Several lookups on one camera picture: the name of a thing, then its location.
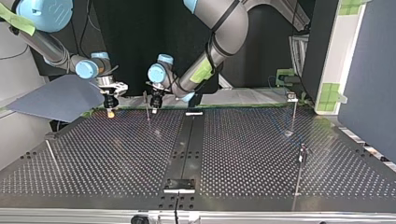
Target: metal plate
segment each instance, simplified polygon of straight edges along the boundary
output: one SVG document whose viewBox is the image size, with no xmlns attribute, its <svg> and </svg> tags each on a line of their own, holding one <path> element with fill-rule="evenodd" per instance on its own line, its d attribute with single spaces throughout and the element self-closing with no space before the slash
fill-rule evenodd
<svg viewBox="0 0 396 224">
<path fill-rule="evenodd" d="M 42 147 L 3 171 L 0 206 L 158 209 L 183 115 L 97 112 L 51 143 L 56 160 Z"/>
<path fill-rule="evenodd" d="M 396 212 L 395 173 L 311 110 L 291 118 L 290 107 L 206 110 L 193 208 Z M 300 144 L 312 153 L 295 197 Z"/>
</svg>

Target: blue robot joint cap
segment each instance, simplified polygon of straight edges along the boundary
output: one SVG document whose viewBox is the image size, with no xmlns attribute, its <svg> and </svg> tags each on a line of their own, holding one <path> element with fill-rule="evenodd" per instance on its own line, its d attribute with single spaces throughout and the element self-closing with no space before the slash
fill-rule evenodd
<svg viewBox="0 0 396 224">
<path fill-rule="evenodd" d="M 148 79 L 153 83 L 162 83 L 166 79 L 166 70 L 159 63 L 155 63 L 148 70 Z"/>
<path fill-rule="evenodd" d="M 160 54 L 158 55 L 158 61 L 163 63 L 173 64 L 174 58 L 167 54 Z"/>
</svg>

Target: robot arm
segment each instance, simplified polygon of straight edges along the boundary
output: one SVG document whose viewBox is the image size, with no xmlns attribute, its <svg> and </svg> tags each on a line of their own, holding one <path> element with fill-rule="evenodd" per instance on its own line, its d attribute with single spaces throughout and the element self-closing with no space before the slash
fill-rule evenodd
<svg viewBox="0 0 396 224">
<path fill-rule="evenodd" d="M 35 32 L 29 35 L 11 27 L 14 35 L 22 38 L 31 48 L 40 53 L 46 63 L 62 68 L 67 72 L 77 73 L 81 78 L 95 78 L 101 93 L 105 96 L 105 108 L 110 117 L 113 109 L 119 104 L 117 97 L 123 95 L 128 86 L 115 82 L 106 52 L 93 53 L 90 59 L 71 54 L 52 32 L 62 30 L 72 18 L 73 0 L 1 0 L 14 13 L 31 20 L 35 24 Z"/>
<path fill-rule="evenodd" d="M 205 52 L 181 78 L 172 72 L 173 58 L 162 54 L 148 70 L 148 78 L 154 90 L 169 90 L 188 102 L 194 90 L 241 49 L 248 35 L 248 12 L 239 0 L 184 0 L 184 4 L 213 32 Z"/>
</svg>

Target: metal bracket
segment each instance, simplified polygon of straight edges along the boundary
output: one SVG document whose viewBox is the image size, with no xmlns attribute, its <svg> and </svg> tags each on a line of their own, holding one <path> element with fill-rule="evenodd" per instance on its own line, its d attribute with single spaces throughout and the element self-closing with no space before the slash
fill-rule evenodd
<svg viewBox="0 0 396 224">
<path fill-rule="evenodd" d="M 168 179 L 167 185 L 163 190 L 164 193 L 195 193 L 195 180 L 191 179 Z"/>
<path fill-rule="evenodd" d="M 294 27 L 298 31 L 302 31 L 310 22 L 308 16 L 306 16 L 301 6 L 297 7 L 297 13 L 294 16 L 294 9 L 296 4 L 298 4 L 297 0 L 245 0 L 243 3 L 247 11 L 250 11 L 259 5 L 268 5 L 274 7 L 280 14 L 282 14 L 283 17 L 286 18 L 286 20 L 288 20 L 290 23 L 294 22 Z"/>
</svg>

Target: metal frame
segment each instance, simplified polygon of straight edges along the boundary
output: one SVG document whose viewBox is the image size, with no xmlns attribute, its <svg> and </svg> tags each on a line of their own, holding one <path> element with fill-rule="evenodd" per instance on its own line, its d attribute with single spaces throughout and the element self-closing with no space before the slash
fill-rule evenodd
<svg viewBox="0 0 396 224">
<path fill-rule="evenodd" d="M 0 223 L 130 223 L 133 216 L 147 216 L 152 223 L 175 223 L 173 212 L 128 210 L 0 209 Z M 215 213 L 178 212 L 181 223 L 394 223 L 392 214 L 337 213 Z"/>
</svg>

